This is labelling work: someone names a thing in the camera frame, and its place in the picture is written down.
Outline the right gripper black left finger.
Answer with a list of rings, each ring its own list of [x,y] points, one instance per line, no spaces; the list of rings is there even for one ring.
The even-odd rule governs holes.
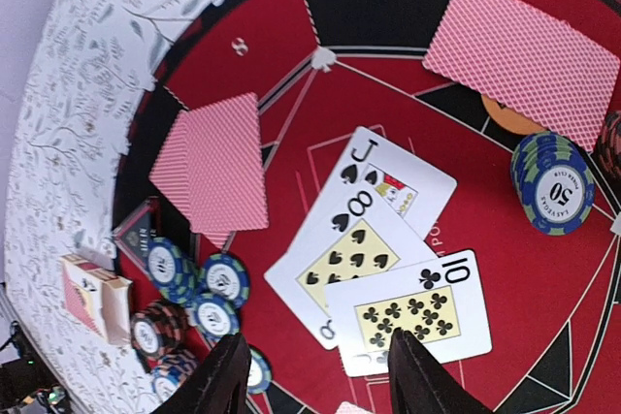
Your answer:
[[[245,337],[224,336],[159,414],[245,413],[250,364]]]

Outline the green chips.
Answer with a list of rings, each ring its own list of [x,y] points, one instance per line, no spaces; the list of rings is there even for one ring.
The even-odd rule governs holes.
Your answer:
[[[250,350],[250,367],[247,377],[247,392],[251,395],[265,393],[273,381],[271,366],[266,356],[253,346]]]

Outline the poker chips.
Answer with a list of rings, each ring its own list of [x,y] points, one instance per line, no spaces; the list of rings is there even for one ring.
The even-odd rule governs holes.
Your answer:
[[[152,389],[161,402],[169,399],[198,367],[197,358],[180,349],[163,356],[152,370]]]

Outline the green chip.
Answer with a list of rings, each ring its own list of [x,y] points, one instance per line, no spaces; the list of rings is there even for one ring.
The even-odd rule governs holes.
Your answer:
[[[240,331],[241,324],[236,309],[217,294],[197,294],[191,311],[200,333],[211,341],[218,342],[223,337]]]
[[[211,255],[199,270],[201,291],[219,295],[235,308],[242,308],[249,299],[250,279],[245,265],[227,253]]]

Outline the dealt red card seat four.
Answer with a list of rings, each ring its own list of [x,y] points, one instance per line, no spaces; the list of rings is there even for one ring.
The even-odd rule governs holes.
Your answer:
[[[337,408],[335,414],[373,414],[372,412],[357,406],[349,401],[343,401]]]

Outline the ten of clubs card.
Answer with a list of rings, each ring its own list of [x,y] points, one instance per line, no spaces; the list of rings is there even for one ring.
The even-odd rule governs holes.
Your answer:
[[[443,364],[492,350],[471,249],[329,284],[324,293],[349,377],[386,373],[391,337],[398,329],[410,331]]]

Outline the poker chip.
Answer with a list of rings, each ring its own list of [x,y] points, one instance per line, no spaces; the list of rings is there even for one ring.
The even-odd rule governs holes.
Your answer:
[[[146,373],[163,358],[185,362],[194,358],[184,343],[188,329],[185,310],[162,300],[153,301],[132,315],[131,345]]]
[[[151,283],[169,302],[191,306],[197,290],[197,267],[171,240],[151,238],[146,258]]]

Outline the red playing card deck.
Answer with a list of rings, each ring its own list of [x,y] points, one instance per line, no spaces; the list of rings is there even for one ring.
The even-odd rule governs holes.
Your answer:
[[[78,254],[60,262],[66,309],[110,345],[129,344],[132,281]]]

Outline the eight of spades card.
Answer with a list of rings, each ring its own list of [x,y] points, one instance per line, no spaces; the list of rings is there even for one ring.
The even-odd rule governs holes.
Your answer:
[[[264,274],[326,350],[337,346],[326,285],[433,260],[435,252],[373,188],[354,188]]]

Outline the jack of spades card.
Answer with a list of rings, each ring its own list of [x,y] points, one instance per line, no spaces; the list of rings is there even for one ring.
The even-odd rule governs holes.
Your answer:
[[[412,152],[359,126],[321,187],[303,225],[314,225],[354,185],[374,189],[422,239],[457,187],[452,176]]]

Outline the dealt red card seat eight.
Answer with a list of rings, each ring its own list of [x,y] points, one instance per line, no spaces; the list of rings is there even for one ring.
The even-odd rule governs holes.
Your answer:
[[[257,95],[181,111],[149,180],[218,249],[235,231],[267,228]]]

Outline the green chip stack seat ten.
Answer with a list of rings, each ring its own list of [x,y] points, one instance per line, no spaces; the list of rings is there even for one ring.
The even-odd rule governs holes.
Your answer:
[[[577,146],[561,135],[523,138],[511,156],[510,176],[527,218],[544,234],[568,235],[591,212],[595,180]]]

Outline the orange round dealer button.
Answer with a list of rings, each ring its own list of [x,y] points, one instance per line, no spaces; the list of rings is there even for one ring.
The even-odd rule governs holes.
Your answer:
[[[499,104],[496,100],[481,95],[483,107],[500,127],[515,135],[527,136],[543,132],[544,128],[526,116]]]

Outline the dealt red card seat ten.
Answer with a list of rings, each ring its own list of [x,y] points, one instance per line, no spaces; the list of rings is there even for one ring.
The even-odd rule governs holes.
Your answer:
[[[590,151],[620,59],[521,0],[449,0],[423,66]]]

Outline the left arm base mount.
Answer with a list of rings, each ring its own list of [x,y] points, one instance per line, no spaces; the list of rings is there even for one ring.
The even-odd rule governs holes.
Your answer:
[[[12,346],[16,360],[1,364],[2,413],[73,413],[70,397],[20,324],[14,320],[1,351]]]

